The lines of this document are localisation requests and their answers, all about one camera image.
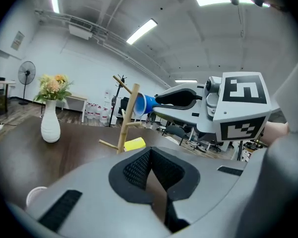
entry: flowers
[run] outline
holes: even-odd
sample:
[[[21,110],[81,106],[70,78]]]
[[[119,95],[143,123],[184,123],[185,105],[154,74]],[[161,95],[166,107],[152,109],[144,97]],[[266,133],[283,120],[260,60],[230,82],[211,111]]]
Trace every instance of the flowers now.
[[[34,97],[35,101],[46,101],[46,100],[60,100],[62,101],[65,97],[70,96],[71,93],[67,90],[73,82],[68,81],[65,75],[49,76],[44,74],[39,78],[40,80],[40,91],[37,96]]]

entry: blue cup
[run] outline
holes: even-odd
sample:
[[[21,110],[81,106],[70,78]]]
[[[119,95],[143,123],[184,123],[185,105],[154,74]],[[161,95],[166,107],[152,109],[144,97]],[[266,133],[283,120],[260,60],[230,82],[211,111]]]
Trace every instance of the blue cup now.
[[[134,112],[137,117],[141,117],[144,114],[151,113],[152,106],[157,104],[158,103],[155,101],[155,97],[151,97],[139,92],[136,98]]]

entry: white vase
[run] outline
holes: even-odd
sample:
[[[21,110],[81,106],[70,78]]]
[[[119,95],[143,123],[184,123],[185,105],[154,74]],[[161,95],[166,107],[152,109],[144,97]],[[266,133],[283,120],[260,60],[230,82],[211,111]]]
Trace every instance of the white vase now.
[[[59,140],[61,129],[59,120],[55,113],[56,101],[46,101],[45,111],[41,123],[41,134],[48,143]]]

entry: standing fan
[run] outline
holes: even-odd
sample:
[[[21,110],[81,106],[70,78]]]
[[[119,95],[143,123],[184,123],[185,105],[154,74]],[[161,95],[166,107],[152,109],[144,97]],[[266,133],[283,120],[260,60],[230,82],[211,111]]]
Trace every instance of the standing fan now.
[[[30,84],[35,77],[35,66],[31,61],[25,61],[21,64],[19,71],[18,71],[18,78],[19,81],[24,85],[23,91],[23,101],[20,101],[19,104],[27,105],[28,103],[24,101],[24,94],[25,94],[25,87],[26,85]]]

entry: wooden mug tree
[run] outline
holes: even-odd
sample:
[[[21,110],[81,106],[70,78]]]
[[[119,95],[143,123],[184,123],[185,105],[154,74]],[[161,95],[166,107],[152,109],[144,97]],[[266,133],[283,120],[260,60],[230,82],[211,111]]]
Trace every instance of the wooden mug tree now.
[[[138,84],[134,84],[132,91],[116,76],[113,76],[114,79],[117,80],[117,82],[124,87],[127,92],[130,93],[130,98],[127,104],[127,108],[126,108],[126,112],[124,110],[121,110],[121,113],[123,114],[123,125],[121,126],[121,130],[120,130],[120,135],[119,135],[119,141],[118,141],[118,146],[109,144],[103,140],[99,140],[99,143],[102,143],[104,145],[107,145],[109,147],[112,147],[114,149],[117,150],[117,154],[118,153],[122,153],[124,151],[124,145],[126,142],[126,138],[127,138],[127,133],[128,133],[128,127],[131,125],[141,125],[142,122],[141,121],[137,121],[137,122],[130,122],[131,116],[133,114],[133,110],[134,110],[134,105],[136,102],[136,98],[138,96],[138,91],[140,88],[140,85]]]

